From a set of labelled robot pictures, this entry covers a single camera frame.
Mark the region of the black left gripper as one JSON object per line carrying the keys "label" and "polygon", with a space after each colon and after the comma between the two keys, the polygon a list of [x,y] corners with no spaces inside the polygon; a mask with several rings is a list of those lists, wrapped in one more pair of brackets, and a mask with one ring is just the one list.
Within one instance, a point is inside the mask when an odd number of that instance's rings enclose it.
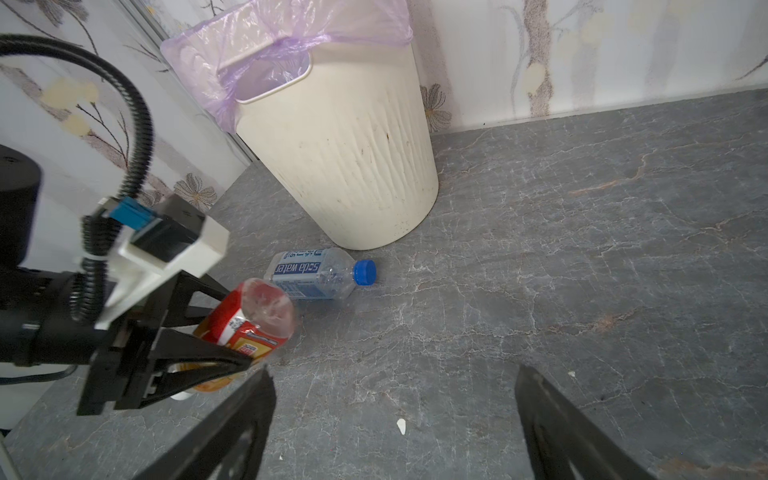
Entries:
{"label": "black left gripper", "polygon": [[[135,410],[199,384],[247,370],[252,359],[225,346],[172,329],[194,326],[211,308],[192,306],[200,293],[215,301],[229,294],[210,275],[182,271],[146,299],[143,322],[128,315],[115,320],[93,354],[77,415]],[[176,445],[141,471],[138,479],[255,479],[260,471],[277,403],[272,375],[265,368]]]}

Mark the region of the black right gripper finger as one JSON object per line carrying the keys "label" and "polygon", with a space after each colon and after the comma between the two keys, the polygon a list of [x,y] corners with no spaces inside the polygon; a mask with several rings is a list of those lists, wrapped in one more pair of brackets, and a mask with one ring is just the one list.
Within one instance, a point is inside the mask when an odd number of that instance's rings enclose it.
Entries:
{"label": "black right gripper finger", "polygon": [[520,365],[515,400],[537,479],[650,479],[540,372]]}

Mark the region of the orange red drink bottle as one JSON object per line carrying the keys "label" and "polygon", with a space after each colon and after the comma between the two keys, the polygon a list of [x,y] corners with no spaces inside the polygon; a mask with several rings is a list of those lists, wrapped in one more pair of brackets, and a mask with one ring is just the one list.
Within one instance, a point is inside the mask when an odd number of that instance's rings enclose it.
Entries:
{"label": "orange red drink bottle", "polygon": [[245,354],[257,365],[295,330],[295,309],[288,295],[266,280],[251,278],[231,291],[192,335]]}

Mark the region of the clear bottle blue cap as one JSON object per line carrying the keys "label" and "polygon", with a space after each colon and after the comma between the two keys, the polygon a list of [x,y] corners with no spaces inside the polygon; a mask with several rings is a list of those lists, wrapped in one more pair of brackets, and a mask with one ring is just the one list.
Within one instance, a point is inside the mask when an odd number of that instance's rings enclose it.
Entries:
{"label": "clear bottle blue cap", "polygon": [[273,257],[264,279],[292,300],[344,300],[376,282],[377,266],[338,247],[285,251]]}

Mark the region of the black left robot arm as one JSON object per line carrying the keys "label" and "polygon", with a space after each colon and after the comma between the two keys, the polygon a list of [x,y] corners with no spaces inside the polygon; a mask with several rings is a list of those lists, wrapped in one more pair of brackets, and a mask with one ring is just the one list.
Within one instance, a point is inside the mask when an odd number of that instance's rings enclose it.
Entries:
{"label": "black left robot arm", "polygon": [[225,255],[228,231],[178,196],[139,200],[154,152],[150,110],[115,66],[66,41],[5,34],[3,56],[48,57],[86,70],[121,95],[133,126],[132,155],[118,191],[75,226],[38,224],[43,182],[29,156],[1,150],[1,359],[19,367],[88,369],[77,407],[141,409],[250,367],[242,354],[187,332],[222,300],[209,274]]}

